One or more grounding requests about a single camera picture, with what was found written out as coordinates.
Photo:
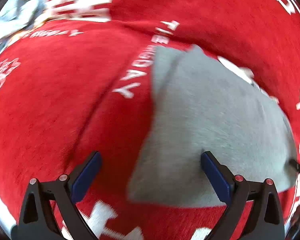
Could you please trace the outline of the grey small garment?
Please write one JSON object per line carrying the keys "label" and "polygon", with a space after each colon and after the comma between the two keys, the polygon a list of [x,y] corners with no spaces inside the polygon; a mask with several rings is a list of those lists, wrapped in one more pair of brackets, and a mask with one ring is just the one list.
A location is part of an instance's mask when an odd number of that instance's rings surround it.
{"label": "grey small garment", "polygon": [[152,74],[154,116],[129,180],[133,202],[176,207],[219,205],[200,166],[210,151],[231,172],[252,181],[271,178],[277,191],[292,187],[296,156],[278,104],[198,46],[158,47]]}

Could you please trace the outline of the red printed blanket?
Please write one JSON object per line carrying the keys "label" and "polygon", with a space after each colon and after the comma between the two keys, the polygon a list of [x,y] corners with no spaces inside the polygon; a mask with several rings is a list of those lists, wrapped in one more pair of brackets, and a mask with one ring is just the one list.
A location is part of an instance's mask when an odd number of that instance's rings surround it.
{"label": "red printed blanket", "polygon": [[[76,203],[97,239],[206,239],[226,209],[133,202],[129,180],[154,116],[158,47],[198,46],[286,115],[300,162],[297,0],[44,0],[43,22],[0,54],[0,201],[19,225],[29,182],[102,164]],[[285,236],[300,175],[278,197]]]}

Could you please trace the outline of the white floral crumpled clothes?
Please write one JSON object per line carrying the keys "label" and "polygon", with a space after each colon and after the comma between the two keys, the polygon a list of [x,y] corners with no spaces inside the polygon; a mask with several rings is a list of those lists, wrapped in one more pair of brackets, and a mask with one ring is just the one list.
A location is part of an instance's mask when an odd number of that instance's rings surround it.
{"label": "white floral crumpled clothes", "polygon": [[8,46],[12,36],[30,30],[44,12],[44,0],[7,0],[0,10],[0,53]]}

